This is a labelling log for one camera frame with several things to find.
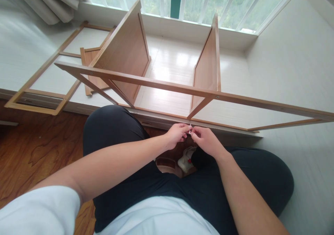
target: person's left hand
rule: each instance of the person's left hand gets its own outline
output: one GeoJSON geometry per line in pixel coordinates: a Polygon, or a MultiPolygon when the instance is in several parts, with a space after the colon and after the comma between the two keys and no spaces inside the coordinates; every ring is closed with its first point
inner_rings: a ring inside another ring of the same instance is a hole
{"type": "Polygon", "coordinates": [[[167,150],[174,149],[178,142],[183,142],[187,138],[187,133],[192,127],[187,124],[174,124],[165,134],[167,138],[167,150]]]}

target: white shirt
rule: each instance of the white shirt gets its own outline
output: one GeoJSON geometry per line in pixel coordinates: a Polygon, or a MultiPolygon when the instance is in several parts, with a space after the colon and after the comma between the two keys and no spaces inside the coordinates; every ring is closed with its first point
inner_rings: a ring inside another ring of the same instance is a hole
{"type": "MultiPolygon", "coordinates": [[[[79,195],[65,186],[30,191],[0,210],[0,234],[74,233],[79,195]]],[[[182,199],[151,197],[120,214],[98,235],[218,234],[182,199]]]]}

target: black pants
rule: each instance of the black pants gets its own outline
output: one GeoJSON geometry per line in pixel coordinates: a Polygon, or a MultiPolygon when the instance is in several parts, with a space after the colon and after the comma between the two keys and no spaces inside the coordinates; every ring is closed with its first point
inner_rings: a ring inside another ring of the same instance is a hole
{"type": "MultiPolygon", "coordinates": [[[[107,146],[147,138],[149,135],[126,109],[117,105],[105,106],[87,119],[83,131],[84,156],[107,146]]],[[[294,188],[293,177],[286,164],[265,150],[226,149],[279,216],[294,188]]],[[[95,232],[100,232],[119,214],[146,198],[171,196],[186,201],[220,234],[237,234],[216,161],[200,148],[197,148],[191,160],[198,171],[182,179],[174,174],[161,173],[152,161],[96,197],[95,232]]]]}

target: person's right hand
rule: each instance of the person's right hand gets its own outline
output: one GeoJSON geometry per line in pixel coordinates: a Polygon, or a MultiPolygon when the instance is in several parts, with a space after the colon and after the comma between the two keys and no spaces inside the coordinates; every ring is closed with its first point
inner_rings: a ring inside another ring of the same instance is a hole
{"type": "Polygon", "coordinates": [[[190,135],[203,151],[213,156],[215,159],[217,159],[219,155],[222,155],[222,153],[227,152],[209,128],[195,126],[190,135]]]}

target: wooden floor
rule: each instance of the wooden floor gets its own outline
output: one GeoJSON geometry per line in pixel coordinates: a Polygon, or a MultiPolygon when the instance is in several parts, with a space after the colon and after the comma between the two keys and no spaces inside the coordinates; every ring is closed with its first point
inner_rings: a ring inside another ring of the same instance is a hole
{"type": "MultiPolygon", "coordinates": [[[[18,126],[0,125],[0,208],[38,182],[82,157],[82,131],[88,116],[63,112],[57,116],[4,108],[0,118],[18,126]]],[[[151,137],[166,131],[145,128],[151,137]]],[[[191,138],[161,157],[177,161],[194,145],[191,138]]],[[[93,201],[85,203],[75,223],[75,234],[93,234],[93,201]]]]}

